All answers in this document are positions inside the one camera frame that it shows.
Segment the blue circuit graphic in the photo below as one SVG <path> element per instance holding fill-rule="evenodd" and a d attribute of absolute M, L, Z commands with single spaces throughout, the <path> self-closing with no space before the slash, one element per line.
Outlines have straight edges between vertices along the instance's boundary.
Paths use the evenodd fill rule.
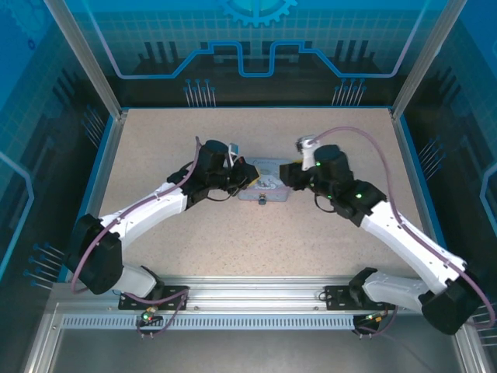
<path fill-rule="evenodd" d="M 234 22 L 241 21 L 243 26 L 259 27 L 271 22 L 279 22 L 281 15 L 289 15 L 295 0 L 219 0 L 225 16 Z"/>

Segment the gray object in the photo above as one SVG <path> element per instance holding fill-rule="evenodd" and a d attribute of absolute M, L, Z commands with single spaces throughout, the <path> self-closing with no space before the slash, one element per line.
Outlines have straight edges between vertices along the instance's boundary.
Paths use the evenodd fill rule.
<path fill-rule="evenodd" d="M 263 206 L 267 202 L 285 202 L 288 199 L 290 188 L 280 179 L 280 165 L 292 161 L 268 158 L 246 158 L 245 161 L 257 167 L 261 177 L 255 185 L 238 194 L 240 200 L 256 200 Z"/>

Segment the work surface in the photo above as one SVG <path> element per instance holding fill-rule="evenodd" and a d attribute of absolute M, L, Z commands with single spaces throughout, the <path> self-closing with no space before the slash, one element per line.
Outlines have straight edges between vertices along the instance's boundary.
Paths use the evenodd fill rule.
<path fill-rule="evenodd" d="M 355 126 L 377 139 L 394 176 L 398 208 L 421 228 L 387 109 L 130 110 L 100 214 L 129 206 L 191 161 L 196 135 L 202 142 L 234 142 L 245 157 L 299 159 L 299 137 L 338 126 Z M 357 179 L 386 192 L 381 161 L 367 140 L 344 132 L 323 143 L 337 144 Z M 211 196 L 224 194 L 216 191 Z M 336 214 L 319 211 L 308 190 L 263 207 L 238 198 L 202 201 L 142 235 L 123 258 L 158 274 L 354 275 L 364 267 L 376 267 L 413 275 L 381 241 Z"/>

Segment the metal frame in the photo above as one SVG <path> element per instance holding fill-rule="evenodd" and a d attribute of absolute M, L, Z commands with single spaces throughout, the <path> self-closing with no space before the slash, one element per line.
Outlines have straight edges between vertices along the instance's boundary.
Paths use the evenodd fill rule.
<path fill-rule="evenodd" d="M 393 105 L 394 119 L 398 120 L 404 113 L 405 108 L 414 96 L 429 66 L 438 55 L 443 42 L 449 35 L 452 26 L 457 21 L 459 14 L 463 10 L 467 0 L 448 0 L 440 17 L 436 21 L 425 46 L 419 53 L 419 57 L 409 72 L 400 92 Z"/>
<path fill-rule="evenodd" d="M 103 104 L 116 119 L 120 119 L 121 106 L 95 56 L 88 45 L 85 37 L 76 23 L 74 16 L 65 4 L 64 0 L 44 0 L 55 22 L 61 29 L 66 41 L 76 55 L 79 63 L 85 70 L 87 76 L 95 87 L 96 92 L 102 99 Z"/>

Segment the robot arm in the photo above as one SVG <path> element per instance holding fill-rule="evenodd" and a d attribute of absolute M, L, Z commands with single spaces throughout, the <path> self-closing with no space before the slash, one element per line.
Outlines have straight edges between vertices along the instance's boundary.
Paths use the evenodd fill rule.
<path fill-rule="evenodd" d="M 183 167 L 153 193 L 123 210 L 101 218 L 90 214 L 83 216 L 72 233 L 64 264 L 74 272 L 89 243 L 111 225 L 85 262 L 80 280 L 97 295 L 114 289 L 155 299 L 155 294 L 161 294 L 161 281 L 144 267 L 123 263 L 122 251 L 159 222 L 206 199 L 210 190 L 224 190 L 234 196 L 259 178 L 254 166 L 248 165 L 243 157 L 233 158 L 232 149 L 215 140 L 207 141 L 200 148 L 191 177 L 180 188 L 164 194 L 179 184 L 187 173 Z"/>
<path fill-rule="evenodd" d="M 313 137 L 299 139 L 303 162 L 280 167 L 281 180 L 294 190 L 309 189 L 328 198 L 334 212 L 376 236 L 397 253 L 420 280 L 383 274 L 366 268 L 349 283 L 358 306 L 386 302 L 422 313 L 438 330 L 454 334 L 480 304 L 479 297 L 461 279 L 455 266 L 468 273 L 467 264 L 419 231 L 402 215 L 400 226 L 386 196 L 374 185 L 355 180 L 346 155 L 336 145 L 320 146 Z M 416 238 L 407 232 L 412 231 Z M 423 247 L 428 243 L 445 261 Z"/>

